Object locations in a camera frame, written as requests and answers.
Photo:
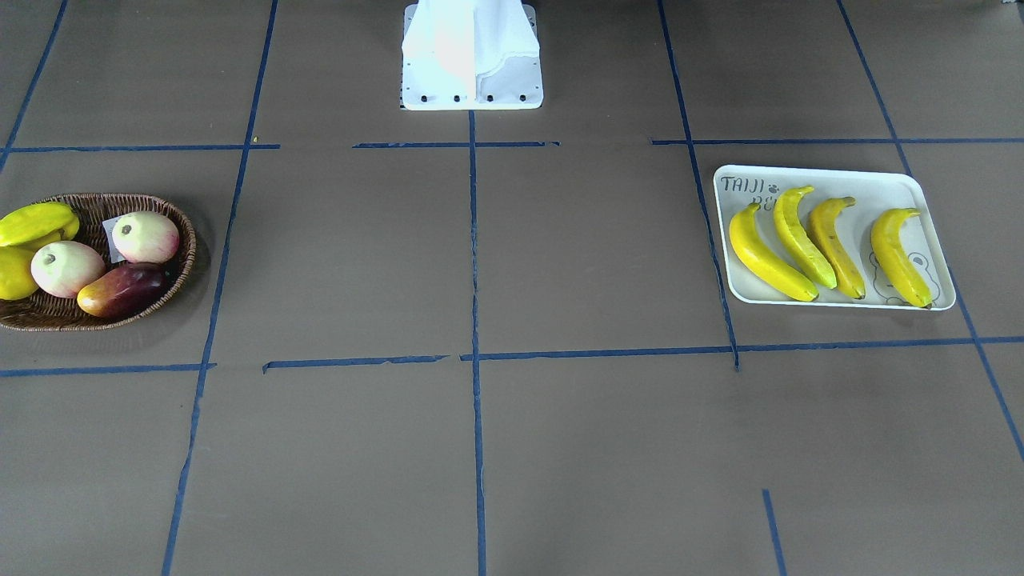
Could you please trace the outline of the yellow banana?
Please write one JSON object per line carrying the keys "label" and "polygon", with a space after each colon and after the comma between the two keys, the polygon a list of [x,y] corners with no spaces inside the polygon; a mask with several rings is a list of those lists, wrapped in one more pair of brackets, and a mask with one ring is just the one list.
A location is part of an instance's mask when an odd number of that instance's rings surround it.
{"label": "yellow banana", "polygon": [[827,287],[840,291],[849,299],[863,300],[866,297],[866,281],[842,244],[837,228],[841,212],[855,205],[856,199],[852,196],[819,203],[810,212],[808,235],[831,268],[833,278]]}
{"label": "yellow banana", "polygon": [[874,219],[870,231],[870,243],[874,259],[882,272],[908,305],[930,308],[933,305],[931,288],[918,272],[910,259],[910,253],[903,247],[901,229],[906,220],[918,218],[918,208],[893,208],[882,212]]}
{"label": "yellow banana", "polygon": [[784,249],[798,268],[814,283],[825,288],[838,287],[837,275],[823,252],[810,239],[800,218],[800,203],[814,187],[791,187],[780,194],[774,208],[773,222]]}
{"label": "yellow banana", "polygon": [[764,243],[757,227],[759,210],[760,205],[753,202],[732,216],[728,234],[733,252],[755,277],[790,299],[815,302],[819,298],[816,285]]}

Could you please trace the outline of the brown wicker basket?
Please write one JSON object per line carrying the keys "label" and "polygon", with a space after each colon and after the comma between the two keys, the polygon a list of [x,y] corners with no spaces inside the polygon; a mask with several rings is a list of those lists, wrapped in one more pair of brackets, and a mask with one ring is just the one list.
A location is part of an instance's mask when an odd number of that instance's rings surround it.
{"label": "brown wicker basket", "polygon": [[[19,300],[4,300],[1,324],[30,332],[95,331],[124,326],[160,310],[182,291],[198,257],[198,240],[186,215],[175,204],[152,194],[56,194],[79,218],[74,240],[105,260],[106,272],[85,296],[58,298],[44,290]],[[178,230],[177,250],[160,265],[135,265],[114,252],[110,220],[132,212],[161,213]]]}

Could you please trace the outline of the cream bear tray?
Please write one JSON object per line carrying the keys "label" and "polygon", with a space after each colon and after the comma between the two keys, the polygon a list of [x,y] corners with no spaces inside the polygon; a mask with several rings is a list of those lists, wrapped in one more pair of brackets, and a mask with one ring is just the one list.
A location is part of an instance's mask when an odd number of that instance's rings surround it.
{"label": "cream bear tray", "polygon": [[758,233],[766,245],[791,266],[797,263],[784,250],[773,227],[772,211],[778,198],[793,187],[812,186],[798,208],[801,222],[806,223],[813,208],[831,198],[852,197],[856,203],[838,216],[838,236],[842,248],[852,257],[866,280],[866,297],[848,298],[837,290],[820,289],[815,306],[909,310],[898,291],[874,258],[870,232],[874,220],[886,210],[918,208],[921,214],[907,219],[901,227],[900,238],[912,265],[922,275],[932,294],[932,311],[949,310],[957,302],[957,291],[950,276],[940,241],[931,218],[924,190],[905,174],[810,169],[772,166],[724,165],[714,172],[720,232],[723,238],[723,262],[727,284],[732,295],[752,305],[796,306],[797,300],[775,290],[754,276],[735,255],[729,239],[728,225],[732,216],[758,202]]}

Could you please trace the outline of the pale pink apple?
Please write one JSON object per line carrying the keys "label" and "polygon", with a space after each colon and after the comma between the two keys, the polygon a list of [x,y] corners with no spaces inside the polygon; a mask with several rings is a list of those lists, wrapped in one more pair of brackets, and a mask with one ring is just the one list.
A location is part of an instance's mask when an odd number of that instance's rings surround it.
{"label": "pale pink apple", "polygon": [[116,244],[132,263],[168,262],[177,252],[178,227],[168,216],[153,211],[135,211],[121,216],[116,225]]}

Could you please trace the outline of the dark red plum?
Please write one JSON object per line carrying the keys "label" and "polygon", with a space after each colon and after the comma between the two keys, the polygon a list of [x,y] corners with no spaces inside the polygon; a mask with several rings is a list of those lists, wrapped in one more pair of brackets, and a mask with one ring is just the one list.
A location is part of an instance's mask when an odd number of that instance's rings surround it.
{"label": "dark red plum", "polygon": [[144,311],[167,291],[169,276],[154,263],[127,263],[81,288],[77,305],[96,318],[120,320]]}

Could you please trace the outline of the white paper label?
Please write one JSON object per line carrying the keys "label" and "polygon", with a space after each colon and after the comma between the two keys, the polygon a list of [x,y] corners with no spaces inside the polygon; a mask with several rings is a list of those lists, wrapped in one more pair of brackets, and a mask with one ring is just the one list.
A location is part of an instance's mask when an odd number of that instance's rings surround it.
{"label": "white paper label", "polygon": [[117,265],[117,263],[125,262],[126,259],[121,253],[120,249],[116,244],[116,225],[118,220],[120,220],[121,215],[114,216],[114,218],[109,218],[103,220],[102,227],[105,230],[106,236],[106,252],[109,252],[109,260],[112,265]]}

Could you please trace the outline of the pale yellow pear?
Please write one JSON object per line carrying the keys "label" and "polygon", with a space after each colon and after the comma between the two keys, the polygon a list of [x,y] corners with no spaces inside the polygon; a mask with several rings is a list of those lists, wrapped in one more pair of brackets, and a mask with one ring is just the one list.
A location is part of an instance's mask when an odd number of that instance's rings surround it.
{"label": "pale yellow pear", "polygon": [[44,245],[30,260],[34,281],[55,298],[76,298],[81,288],[105,273],[105,260],[99,252],[75,241]]}

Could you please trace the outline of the yellow starfruit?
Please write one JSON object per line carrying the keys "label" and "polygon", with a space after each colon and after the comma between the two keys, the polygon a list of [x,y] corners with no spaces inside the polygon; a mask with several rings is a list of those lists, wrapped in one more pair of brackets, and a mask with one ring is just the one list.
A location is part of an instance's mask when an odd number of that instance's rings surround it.
{"label": "yellow starfruit", "polygon": [[73,240],[79,230],[80,220],[70,205],[37,202],[1,219],[1,246],[35,246],[45,239]]}

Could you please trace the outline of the yellow lemon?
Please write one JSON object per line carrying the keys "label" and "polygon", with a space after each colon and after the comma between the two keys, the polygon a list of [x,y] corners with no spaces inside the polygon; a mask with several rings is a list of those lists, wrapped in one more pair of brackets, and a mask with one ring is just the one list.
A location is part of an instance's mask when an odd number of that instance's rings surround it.
{"label": "yellow lemon", "polygon": [[28,298],[39,285],[30,272],[30,263],[35,251],[14,246],[1,247],[1,293],[2,300]]}

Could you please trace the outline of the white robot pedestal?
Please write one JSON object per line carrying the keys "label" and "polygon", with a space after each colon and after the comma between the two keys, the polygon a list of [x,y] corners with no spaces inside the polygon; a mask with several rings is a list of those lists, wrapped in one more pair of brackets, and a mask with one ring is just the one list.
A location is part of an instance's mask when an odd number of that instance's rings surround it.
{"label": "white robot pedestal", "polygon": [[544,102],[534,7],[417,1],[403,15],[406,110],[534,110]]}

